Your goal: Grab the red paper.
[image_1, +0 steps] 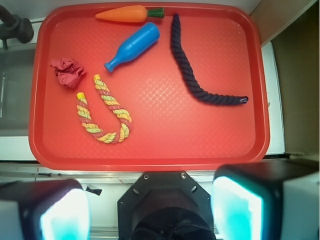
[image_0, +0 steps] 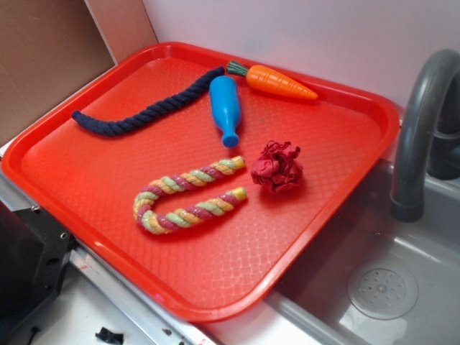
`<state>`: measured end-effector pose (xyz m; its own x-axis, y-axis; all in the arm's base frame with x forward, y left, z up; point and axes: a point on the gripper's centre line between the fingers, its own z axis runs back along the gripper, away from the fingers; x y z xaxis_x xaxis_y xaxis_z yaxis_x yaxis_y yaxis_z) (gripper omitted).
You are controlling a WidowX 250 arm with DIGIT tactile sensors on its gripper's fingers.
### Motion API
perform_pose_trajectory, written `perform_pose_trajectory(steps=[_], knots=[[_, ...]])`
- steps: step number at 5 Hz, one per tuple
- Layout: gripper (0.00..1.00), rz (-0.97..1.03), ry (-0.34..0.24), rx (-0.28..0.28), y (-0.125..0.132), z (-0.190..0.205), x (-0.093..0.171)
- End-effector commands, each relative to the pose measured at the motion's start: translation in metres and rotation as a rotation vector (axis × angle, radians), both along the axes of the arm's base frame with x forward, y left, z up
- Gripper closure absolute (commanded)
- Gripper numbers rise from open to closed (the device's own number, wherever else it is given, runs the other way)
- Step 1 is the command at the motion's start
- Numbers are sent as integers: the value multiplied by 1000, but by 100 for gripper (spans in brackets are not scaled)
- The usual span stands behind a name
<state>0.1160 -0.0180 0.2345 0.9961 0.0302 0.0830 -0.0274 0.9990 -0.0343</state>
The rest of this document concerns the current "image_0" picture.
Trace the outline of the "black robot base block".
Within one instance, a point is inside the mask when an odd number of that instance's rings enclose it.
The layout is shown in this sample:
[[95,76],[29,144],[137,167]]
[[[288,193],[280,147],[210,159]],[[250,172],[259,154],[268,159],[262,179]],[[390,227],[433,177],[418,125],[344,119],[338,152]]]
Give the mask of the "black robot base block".
[[1,343],[61,291],[72,234],[45,209],[1,204]]

